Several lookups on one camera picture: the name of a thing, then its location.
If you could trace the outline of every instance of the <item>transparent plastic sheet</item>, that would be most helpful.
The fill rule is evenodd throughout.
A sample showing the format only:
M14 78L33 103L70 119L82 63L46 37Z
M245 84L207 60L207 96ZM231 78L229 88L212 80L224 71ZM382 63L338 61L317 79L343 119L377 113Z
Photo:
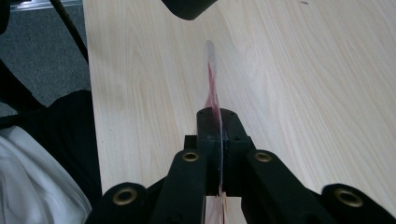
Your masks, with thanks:
M220 181L219 181L219 195L216 197L208 196L206 197L206 211L205 211L205 223L206 224L225 224L225 197L222 193L222 167L223 167L223 127L221 121L221 113L219 107L218 95L216 92L216 54L215 46L212 41L206 41L207 50L207 69L209 77L209 94L206 99L205 108L212 107L213 116L215 117L216 126L219 128L220 136Z

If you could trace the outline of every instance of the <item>white fabric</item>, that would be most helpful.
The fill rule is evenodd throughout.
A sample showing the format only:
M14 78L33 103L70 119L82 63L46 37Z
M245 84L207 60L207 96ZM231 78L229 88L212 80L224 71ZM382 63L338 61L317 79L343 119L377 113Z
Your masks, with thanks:
M66 170L20 127L0 130L0 223L83 223L91 206Z

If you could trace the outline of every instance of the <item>wooden table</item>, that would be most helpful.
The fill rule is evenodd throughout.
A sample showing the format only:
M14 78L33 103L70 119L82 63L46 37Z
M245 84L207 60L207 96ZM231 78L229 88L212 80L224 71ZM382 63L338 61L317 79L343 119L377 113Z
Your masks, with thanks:
M103 190L167 174L208 93L316 192L341 182L396 216L393 0L219 0L183 21L160 0L85 0ZM228 200L228 223L243 223Z

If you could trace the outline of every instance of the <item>gray carpet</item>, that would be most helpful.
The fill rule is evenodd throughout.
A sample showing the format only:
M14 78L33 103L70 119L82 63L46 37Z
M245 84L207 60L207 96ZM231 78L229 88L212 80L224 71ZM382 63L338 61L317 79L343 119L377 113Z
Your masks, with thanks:
M82 6L66 10L85 41ZM43 105L91 89L89 67L53 8L12 12L0 35L0 58ZM11 114L16 112L0 103L0 117Z

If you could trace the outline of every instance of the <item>light wood surface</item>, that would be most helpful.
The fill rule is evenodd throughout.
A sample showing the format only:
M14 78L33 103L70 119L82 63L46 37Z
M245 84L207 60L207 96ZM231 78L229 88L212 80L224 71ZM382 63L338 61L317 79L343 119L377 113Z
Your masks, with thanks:
M396 2L219 0L183 21L161 0L84 0L103 190L167 174L208 93L303 184L356 187L396 216ZM228 223L243 223L228 200Z

